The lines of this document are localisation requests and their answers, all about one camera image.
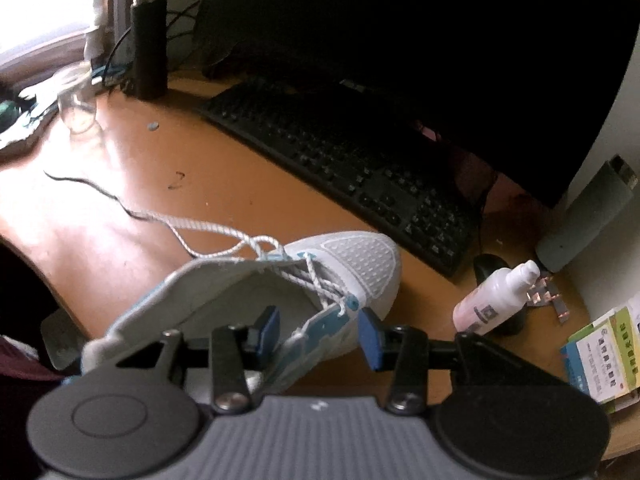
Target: sneaker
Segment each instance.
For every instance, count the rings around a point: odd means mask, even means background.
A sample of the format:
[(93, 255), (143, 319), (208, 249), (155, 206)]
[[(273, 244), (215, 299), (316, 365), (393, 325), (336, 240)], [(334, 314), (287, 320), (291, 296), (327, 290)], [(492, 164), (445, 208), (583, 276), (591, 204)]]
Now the sneaker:
[[(228, 226), (134, 210), (83, 178), (51, 177), (88, 184), (133, 218), (166, 225), (194, 256), (120, 316), (102, 338), (84, 346), (83, 372), (164, 330), (177, 328), (186, 339), (208, 337), (219, 326), (251, 325), (265, 307), (275, 305), (280, 311), (279, 345), (267, 370), (248, 374), (248, 386), (252, 392), (279, 393), (321, 360), (356, 348), (358, 311), (368, 306), (384, 319), (398, 293), (398, 247), (385, 235), (339, 232), (283, 246), (274, 238), (250, 237)], [(178, 229), (216, 232), (239, 242), (226, 251), (201, 254)], [(265, 251), (261, 244), (274, 249)], [(254, 259), (235, 256), (244, 246), (254, 250)]]

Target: white spray bottle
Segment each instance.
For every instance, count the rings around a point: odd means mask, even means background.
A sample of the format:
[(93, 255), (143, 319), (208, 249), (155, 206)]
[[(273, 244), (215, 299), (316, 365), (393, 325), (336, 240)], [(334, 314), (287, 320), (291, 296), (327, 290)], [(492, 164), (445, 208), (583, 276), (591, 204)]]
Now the white spray bottle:
[(515, 269), (496, 270), (453, 309), (456, 330), (479, 335), (493, 330), (527, 303), (527, 291), (539, 276), (540, 270), (533, 260)]

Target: monitor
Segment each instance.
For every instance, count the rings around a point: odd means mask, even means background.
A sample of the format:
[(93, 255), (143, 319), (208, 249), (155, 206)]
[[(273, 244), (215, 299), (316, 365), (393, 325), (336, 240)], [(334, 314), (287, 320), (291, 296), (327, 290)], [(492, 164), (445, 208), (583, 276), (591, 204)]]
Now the monitor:
[(202, 0), (194, 46), (210, 63), (244, 46), (366, 86), (553, 206), (639, 24), (639, 0)]

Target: shoelace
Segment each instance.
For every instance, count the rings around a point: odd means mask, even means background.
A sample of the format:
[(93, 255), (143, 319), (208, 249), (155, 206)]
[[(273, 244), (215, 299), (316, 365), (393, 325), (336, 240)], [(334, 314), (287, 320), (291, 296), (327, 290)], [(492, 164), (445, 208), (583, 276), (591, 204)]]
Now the shoelace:
[[(317, 265), (318, 263), (315, 262), (308, 253), (303, 254), (302, 260), (293, 260), (292, 258), (290, 258), (290, 256), (285, 252), (283, 245), (279, 241), (277, 241), (276, 238), (266, 235), (251, 237), (242, 231), (221, 224), (203, 222), (190, 218), (169, 216), (149, 210), (135, 210), (126, 206), (120, 199), (120, 197), (114, 195), (113, 193), (110, 193), (88, 178), (77, 176), (54, 176), (47, 171), (44, 171), (44, 173), (49, 178), (59, 182), (64, 180), (69, 182), (79, 182), (80, 184), (86, 184), (87, 186), (94, 188), (102, 195), (115, 200), (125, 211), (125, 213), (127, 213), (127, 215), (135, 218), (136, 220), (142, 220), (145, 222), (158, 222), (165, 225), (171, 230), (175, 237), (178, 238), (180, 244), (193, 258), (215, 259), (232, 257), (233, 254), (237, 254), (238, 251), (240, 251), (240, 249), (242, 249), (243, 247), (249, 246), (255, 252), (258, 260), (265, 260), (267, 259), (266, 254), (263, 248), (260, 246), (260, 243), (263, 242), (270, 244), (280, 253), (281, 257), (284, 260), (288, 259), (291, 261), (291, 266), (289, 267), (289, 269), (283, 270), (279, 267), (271, 267), (270, 270), (272, 272), (281, 276), (288, 282), (295, 283), (299, 286), (302, 286), (303, 288), (306, 288), (307, 290), (316, 293), (323, 310), (334, 306), (334, 304), (338, 304), (340, 306), (340, 312), (338, 313), (338, 316), (343, 316), (346, 312), (346, 298), (348, 296), (348, 291), (346, 291), (337, 283), (332, 282), (331, 280), (320, 278), (316, 272), (315, 267), (315, 265)], [(199, 253), (198, 251), (195, 251), (194, 249), (189, 247), (187, 242), (178, 232), (178, 229), (222, 234), (225, 236), (236, 238), (237, 240), (239, 240), (239, 242), (225, 251), (219, 251), (217, 253), (209, 254)], [(306, 263), (306, 270), (300, 267), (301, 262)]]

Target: glass jar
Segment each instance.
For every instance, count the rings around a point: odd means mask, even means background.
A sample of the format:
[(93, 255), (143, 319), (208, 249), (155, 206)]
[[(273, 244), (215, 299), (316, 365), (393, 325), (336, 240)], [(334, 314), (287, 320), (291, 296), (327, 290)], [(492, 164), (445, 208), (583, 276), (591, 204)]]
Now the glass jar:
[(60, 118), (72, 134), (81, 134), (95, 123), (97, 105), (91, 74), (91, 62), (79, 61), (53, 75), (58, 88)]

